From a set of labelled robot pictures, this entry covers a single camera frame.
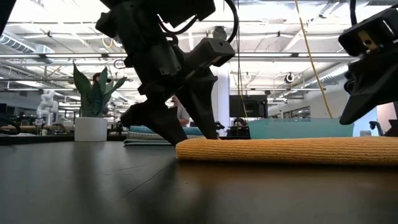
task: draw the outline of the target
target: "black cable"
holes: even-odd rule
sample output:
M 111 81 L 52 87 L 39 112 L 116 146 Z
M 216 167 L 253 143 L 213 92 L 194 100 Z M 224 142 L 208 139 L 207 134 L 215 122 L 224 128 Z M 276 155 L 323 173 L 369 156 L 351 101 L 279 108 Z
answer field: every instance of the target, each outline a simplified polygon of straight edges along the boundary
M 0 124 L 1 124 L 0 128 L 1 128 L 1 126 L 3 126 L 3 123 L 9 124 L 9 125 L 15 127 L 16 131 L 5 131 L 5 130 L 0 129 L 0 134 L 17 135 L 17 134 L 21 133 L 21 128 L 19 127 L 19 125 L 16 124 L 15 122 L 11 121 L 10 119 L 0 117 Z
M 168 33 L 168 34 L 174 34 L 174 35 L 179 35 L 179 34 L 182 34 L 182 33 L 186 32 L 187 30 L 189 30 L 189 28 L 192 27 L 192 25 L 197 21 L 197 19 L 198 19 L 197 16 L 194 16 L 194 17 L 192 18 L 192 20 L 191 20 L 184 28 L 180 29 L 179 31 L 171 31 L 171 30 L 168 30 L 168 28 L 166 28 L 166 26 L 164 26 L 164 24 L 163 24 L 162 20 L 160 19 L 160 17 L 159 17 L 159 16 L 157 17 L 157 21 L 158 21 L 160 27 L 161 27 L 166 33 Z
M 232 29 L 231 36 L 227 40 L 228 43 L 231 43 L 234 40 L 236 34 L 238 33 L 239 17 L 238 17 L 238 11 L 236 10 L 234 2 L 232 2 L 232 0 L 225 0 L 225 3 L 231 8 L 231 11 L 234 15 L 234 27 Z
M 358 22 L 356 21 L 356 13 L 355 13 L 355 7 L 356 7 L 356 0 L 351 0 L 349 2 L 349 16 L 351 18 L 351 25 L 356 25 Z

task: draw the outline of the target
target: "security camera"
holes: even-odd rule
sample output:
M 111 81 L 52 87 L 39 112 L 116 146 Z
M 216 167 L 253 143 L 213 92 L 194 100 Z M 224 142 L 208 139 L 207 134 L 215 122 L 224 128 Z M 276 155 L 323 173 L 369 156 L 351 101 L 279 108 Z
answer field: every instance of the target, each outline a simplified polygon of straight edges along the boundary
M 285 82 L 287 83 L 287 84 L 291 84 L 292 82 L 294 82 L 294 79 L 295 79 L 296 77 L 294 76 L 294 74 L 293 73 L 291 73 L 291 72 L 289 72 L 289 74 L 287 74 L 286 76 L 285 76 Z

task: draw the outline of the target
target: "yellow rope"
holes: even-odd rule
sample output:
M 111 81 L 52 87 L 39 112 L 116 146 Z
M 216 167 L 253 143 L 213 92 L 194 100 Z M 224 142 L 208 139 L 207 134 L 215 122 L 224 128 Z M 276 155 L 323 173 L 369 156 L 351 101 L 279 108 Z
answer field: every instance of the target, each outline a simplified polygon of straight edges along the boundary
M 303 35 L 304 35 L 305 45 L 307 46 L 307 52 L 308 52 L 308 56 L 310 57 L 311 66 L 312 66 L 313 72 L 315 74 L 315 77 L 317 78 L 318 86 L 321 89 L 323 101 L 325 102 L 325 106 L 326 106 L 326 109 L 328 110 L 329 116 L 330 116 L 330 118 L 333 118 L 333 116 L 331 115 L 330 109 L 329 109 L 328 101 L 326 100 L 325 92 L 323 91 L 323 88 L 322 88 L 321 81 L 319 80 L 319 77 L 318 77 L 318 72 L 315 69 L 315 65 L 314 65 L 313 60 L 312 60 L 310 45 L 308 44 L 307 35 L 305 34 L 305 31 L 304 31 L 303 20 L 301 19 L 301 15 L 300 15 L 299 4 L 297 3 L 297 0 L 294 0 L 294 2 L 296 3 L 296 9 L 297 9 L 297 13 L 298 13 L 298 18 L 300 19 L 301 30 L 302 30 Z
M 104 45 L 104 47 L 106 47 L 106 48 L 111 48 L 112 47 L 112 45 L 113 45 L 113 39 L 111 39 L 111 45 L 106 45 L 106 43 L 105 43 L 105 39 L 104 38 L 102 38 L 102 44 Z

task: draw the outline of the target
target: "folded towel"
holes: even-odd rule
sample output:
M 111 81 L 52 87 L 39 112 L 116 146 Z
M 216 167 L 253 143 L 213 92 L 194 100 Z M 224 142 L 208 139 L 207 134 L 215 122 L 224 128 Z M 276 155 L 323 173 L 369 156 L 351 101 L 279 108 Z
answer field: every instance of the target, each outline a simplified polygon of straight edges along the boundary
M 261 140 L 189 139 L 177 157 L 196 161 L 278 162 L 299 164 L 398 165 L 398 138 L 308 138 Z

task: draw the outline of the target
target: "white planter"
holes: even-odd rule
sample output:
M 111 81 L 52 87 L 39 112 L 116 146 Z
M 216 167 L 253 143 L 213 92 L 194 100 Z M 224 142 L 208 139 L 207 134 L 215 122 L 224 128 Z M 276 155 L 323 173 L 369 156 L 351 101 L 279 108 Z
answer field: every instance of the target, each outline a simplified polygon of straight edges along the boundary
M 106 141 L 108 122 L 104 118 L 76 118 L 75 141 Z

